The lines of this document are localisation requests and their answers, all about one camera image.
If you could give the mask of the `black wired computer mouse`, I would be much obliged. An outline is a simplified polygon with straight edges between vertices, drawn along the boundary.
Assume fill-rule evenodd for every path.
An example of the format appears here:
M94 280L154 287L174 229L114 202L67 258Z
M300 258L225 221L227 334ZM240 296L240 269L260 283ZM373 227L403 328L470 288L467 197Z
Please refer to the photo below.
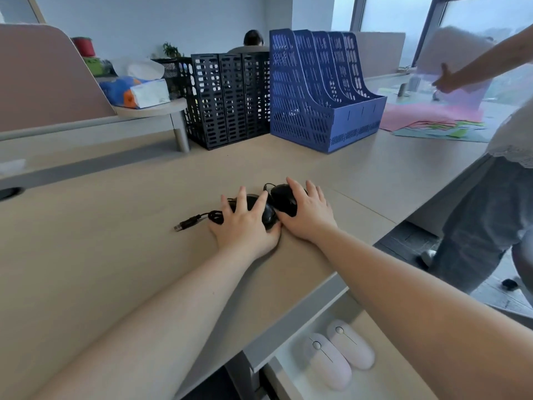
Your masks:
M251 211L253 207L255 206L257 200L259 198L259 195L257 194L247 194L246 196L246 202L247 202L247 209L248 211ZM234 212L237 205L237 199L236 198L230 198L228 199L228 204L232 211ZM268 231L270 230L278 221L276 212L274 207L271 205L269 198L267 199L267 202L265 203L263 214L262 214L262 223L265 229Z
M272 186L269 190L268 204L290 217L297 215L297 201L289 184Z

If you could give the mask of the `white wireless mouse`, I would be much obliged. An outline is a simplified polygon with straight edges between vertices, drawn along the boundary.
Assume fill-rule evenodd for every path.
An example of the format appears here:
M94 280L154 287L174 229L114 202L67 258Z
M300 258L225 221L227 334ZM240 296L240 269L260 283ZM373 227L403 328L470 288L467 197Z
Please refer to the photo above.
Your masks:
M335 319L328 324L326 334L351 366L359 370L370 370L374 366L375 351L350 324Z
M352 379L352 370L339 350L328 338L319 333L310 333L303 341L306 362L324 384L336 391L347 388Z

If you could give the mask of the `blue plastic file rack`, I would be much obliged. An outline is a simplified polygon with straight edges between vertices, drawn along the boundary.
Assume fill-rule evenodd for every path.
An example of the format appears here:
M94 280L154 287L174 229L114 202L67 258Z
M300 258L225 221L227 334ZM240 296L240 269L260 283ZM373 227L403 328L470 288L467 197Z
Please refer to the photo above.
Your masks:
M387 97L366 87L354 33L269 37L272 135L329 154L378 131Z

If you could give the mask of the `stack of pale paper sheets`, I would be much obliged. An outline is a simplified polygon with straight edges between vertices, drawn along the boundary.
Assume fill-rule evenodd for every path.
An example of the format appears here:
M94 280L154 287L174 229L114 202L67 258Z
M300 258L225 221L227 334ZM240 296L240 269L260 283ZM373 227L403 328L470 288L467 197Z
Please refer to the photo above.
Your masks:
M447 64L454 73L490 50L495 42L453 26L441 27L426 41L416 63L416 75L421 80L434 82L442 75L441 64ZM439 101L467 109L477 110L491 80L457 89L449 94L436 91Z

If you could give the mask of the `black mesh basket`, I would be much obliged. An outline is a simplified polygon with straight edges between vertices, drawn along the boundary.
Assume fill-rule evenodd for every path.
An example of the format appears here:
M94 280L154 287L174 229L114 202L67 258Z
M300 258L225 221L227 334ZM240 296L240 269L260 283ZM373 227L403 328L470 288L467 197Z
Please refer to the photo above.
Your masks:
M178 58L151 59L164 67L163 79L169 91L170 100L188 98L193 94L191 82L190 56Z

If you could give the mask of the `blue orange tissue pack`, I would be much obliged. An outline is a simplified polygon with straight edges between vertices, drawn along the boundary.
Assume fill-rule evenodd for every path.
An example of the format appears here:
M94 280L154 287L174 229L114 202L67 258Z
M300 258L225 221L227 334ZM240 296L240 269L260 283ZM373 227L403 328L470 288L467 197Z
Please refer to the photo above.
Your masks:
M99 85L112 106L139 110L170 102L162 64L130 57L110 62L116 77L101 81Z

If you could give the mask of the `person's right hand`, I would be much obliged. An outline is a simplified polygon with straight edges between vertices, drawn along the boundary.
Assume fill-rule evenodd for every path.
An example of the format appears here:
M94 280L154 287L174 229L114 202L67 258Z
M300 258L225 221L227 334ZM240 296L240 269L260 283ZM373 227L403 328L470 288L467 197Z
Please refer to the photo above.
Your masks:
M286 181L297 201L295 230L289 230L293 235L318 246L324 239L324 235L339 231L330 203L319 186L317 186L318 202L313 202L306 191L306 182L309 180L305 182L305 188L290 177L286 177Z

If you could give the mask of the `beige desk shelf riser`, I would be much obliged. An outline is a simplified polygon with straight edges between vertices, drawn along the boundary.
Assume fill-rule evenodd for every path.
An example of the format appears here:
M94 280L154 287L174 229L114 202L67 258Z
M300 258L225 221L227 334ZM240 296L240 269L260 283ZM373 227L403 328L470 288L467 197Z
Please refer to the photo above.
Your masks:
M184 99L145 109L113 107L114 116L0 132L0 161L95 146L173 131L179 151L189 150Z

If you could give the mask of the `black plastic file rack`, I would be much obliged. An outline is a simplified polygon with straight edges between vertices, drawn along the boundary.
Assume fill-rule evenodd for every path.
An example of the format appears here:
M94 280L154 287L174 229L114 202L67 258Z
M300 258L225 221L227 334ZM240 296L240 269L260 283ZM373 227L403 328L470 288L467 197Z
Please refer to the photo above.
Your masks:
M177 60L188 138L207 150L270 133L268 52L194 54Z

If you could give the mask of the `red tape roll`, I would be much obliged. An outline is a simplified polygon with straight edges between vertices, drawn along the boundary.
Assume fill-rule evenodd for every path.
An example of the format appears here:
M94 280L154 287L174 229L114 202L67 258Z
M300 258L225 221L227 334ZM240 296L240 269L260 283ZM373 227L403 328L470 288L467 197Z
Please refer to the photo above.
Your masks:
M70 39L83 58L96 57L92 40L89 37L72 37Z

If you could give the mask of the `grey desk divider panel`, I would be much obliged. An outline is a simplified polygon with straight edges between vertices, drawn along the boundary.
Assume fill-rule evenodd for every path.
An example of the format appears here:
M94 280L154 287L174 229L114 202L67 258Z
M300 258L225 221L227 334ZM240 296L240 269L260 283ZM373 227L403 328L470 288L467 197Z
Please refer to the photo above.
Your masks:
M398 73L405 33L355 32L355 36L365 80Z

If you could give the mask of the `white open desk drawer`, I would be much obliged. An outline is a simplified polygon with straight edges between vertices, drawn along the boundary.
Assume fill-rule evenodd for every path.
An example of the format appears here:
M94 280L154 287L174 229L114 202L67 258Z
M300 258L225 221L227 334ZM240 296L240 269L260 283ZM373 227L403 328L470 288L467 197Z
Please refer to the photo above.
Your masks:
M306 335L326 335L327 326L335 319L350 324L376 353L370 370L352 369L352 379L343 391L328 388L304 355ZM438 400L350 293L284 343L262 371L279 400Z

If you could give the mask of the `person's left hand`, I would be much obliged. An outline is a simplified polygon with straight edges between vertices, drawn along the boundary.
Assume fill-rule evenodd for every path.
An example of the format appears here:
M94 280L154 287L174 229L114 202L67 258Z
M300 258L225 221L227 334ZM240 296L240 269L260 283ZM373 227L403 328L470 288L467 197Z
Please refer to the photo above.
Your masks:
M232 217L224 217L223 224L209 222L219 250L241 255L250 262L268 254L274 248L267 248L267 230L262 223L262 214L268 199L268 192L263 191L251 211L247 209L247 191L244 186L237 193L236 209ZM282 228L277 222L272 228Z

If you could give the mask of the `pile of coloured paper sheets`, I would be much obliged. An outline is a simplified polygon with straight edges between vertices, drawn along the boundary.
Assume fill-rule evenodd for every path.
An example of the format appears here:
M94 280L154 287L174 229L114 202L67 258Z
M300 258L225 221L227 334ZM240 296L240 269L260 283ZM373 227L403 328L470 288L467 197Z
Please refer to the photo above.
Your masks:
M390 87L378 92L388 98L379 127L395 136L487 143L496 132L497 125L482 109L428 100L427 94L421 101L417 94L399 97Z

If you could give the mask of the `person's right forearm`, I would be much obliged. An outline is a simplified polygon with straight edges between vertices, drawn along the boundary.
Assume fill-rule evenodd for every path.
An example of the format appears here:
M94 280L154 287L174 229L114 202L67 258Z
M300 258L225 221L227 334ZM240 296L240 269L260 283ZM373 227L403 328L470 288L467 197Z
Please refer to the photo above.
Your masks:
M312 242L440 400L533 400L533 331L335 227Z

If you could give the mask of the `person's left forearm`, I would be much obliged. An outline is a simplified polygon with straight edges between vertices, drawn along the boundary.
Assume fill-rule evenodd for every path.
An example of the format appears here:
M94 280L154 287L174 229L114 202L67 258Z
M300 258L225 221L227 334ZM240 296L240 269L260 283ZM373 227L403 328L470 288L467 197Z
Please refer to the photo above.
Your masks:
M260 256L247 245L219 250L124 318L32 400L171 400Z

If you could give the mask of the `pink desk divider panel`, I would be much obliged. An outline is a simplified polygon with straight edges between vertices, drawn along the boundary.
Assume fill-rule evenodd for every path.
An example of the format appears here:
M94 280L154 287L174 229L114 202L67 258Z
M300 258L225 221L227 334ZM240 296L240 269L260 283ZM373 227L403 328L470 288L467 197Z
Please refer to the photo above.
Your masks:
M63 31L0 24L0 134L115 116Z

